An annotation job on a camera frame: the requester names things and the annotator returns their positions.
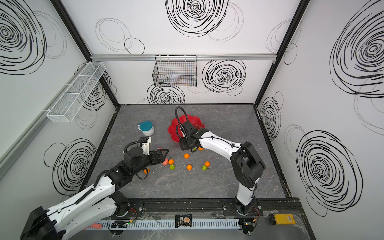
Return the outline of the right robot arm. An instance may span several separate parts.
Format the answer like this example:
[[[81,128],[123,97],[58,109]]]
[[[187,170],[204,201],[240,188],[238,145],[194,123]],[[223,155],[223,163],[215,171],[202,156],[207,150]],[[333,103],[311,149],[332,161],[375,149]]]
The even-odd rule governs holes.
[[[203,148],[211,150],[231,162],[239,188],[236,195],[237,212],[247,215],[255,203],[255,191],[266,169],[262,158],[249,142],[236,143],[201,128],[190,121],[175,127],[181,149]]]

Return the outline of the yellow black-capped container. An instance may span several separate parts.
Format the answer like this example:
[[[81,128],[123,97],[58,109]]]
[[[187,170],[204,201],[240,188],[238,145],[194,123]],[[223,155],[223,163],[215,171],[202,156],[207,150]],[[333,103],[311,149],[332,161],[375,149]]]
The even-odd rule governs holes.
[[[293,214],[269,214],[268,219],[272,225],[295,225]]]

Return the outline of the white mesh wall shelf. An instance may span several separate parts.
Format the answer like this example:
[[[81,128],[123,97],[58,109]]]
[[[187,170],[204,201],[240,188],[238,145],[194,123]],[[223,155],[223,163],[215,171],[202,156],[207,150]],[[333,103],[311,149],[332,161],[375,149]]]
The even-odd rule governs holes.
[[[48,110],[47,118],[54,123],[70,123],[81,109],[91,112],[100,110],[106,101],[106,92],[99,83],[105,71],[102,62],[84,64]]]

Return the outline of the black snack packet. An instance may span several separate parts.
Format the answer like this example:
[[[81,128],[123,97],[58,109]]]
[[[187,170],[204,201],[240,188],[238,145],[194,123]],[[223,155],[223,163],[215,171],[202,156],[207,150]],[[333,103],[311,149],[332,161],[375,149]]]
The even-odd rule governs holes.
[[[175,215],[175,228],[183,228],[183,227],[189,227],[191,228],[193,226],[193,215],[187,214],[187,215]]]

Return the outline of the white mug with teal lid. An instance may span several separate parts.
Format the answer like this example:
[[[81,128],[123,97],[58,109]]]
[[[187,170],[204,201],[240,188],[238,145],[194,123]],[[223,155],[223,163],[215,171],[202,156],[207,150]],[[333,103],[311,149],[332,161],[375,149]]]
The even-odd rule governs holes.
[[[144,121],[138,124],[138,130],[146,137],[150,137],[155,133],[155,127],[152,122]]]

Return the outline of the pink plastic scoop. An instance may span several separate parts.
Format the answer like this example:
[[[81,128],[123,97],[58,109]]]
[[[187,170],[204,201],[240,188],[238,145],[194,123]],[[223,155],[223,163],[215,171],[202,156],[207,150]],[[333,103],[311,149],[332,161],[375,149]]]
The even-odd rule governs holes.
[[[95,223],[95,224],[92,224],[88,227],[89,229],[95,229],[95,230],[100,230],[103,228],[103,225],[102,224],[99,224],[99,223]]]

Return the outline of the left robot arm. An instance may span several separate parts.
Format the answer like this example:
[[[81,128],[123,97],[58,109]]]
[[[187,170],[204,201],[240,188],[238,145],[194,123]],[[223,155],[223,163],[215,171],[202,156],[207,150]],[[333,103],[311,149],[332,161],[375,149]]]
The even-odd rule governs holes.
[[[145,152],[133,147],[115,167],[103,171],[95,183],[48,209],[33,210],[21,233],[22,240],[68,240],[97,221],[127,210],[128,200],[119,191],[148,166],[162,164],[168,149]]]

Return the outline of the red flower-shaped fruit bowl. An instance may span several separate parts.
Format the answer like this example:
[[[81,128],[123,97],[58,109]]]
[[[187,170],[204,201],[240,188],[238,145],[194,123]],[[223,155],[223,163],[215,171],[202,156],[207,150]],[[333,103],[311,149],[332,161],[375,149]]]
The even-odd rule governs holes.
[[[202,123],[201,119],[196,116],[187,115],[188,120],[192,123],[194,127],[196,127],[198,130],[205,128],[205,125]],[[185,115],[177,118],[174,118],[171,122],[171,125],[168,127],[168,133],[171,135],[171,138],[174,142],[179,143],[180,142],[180,136],[184,137],[184,134],[182,133],[179,122],[185,123],[187,121],[187,118]]]

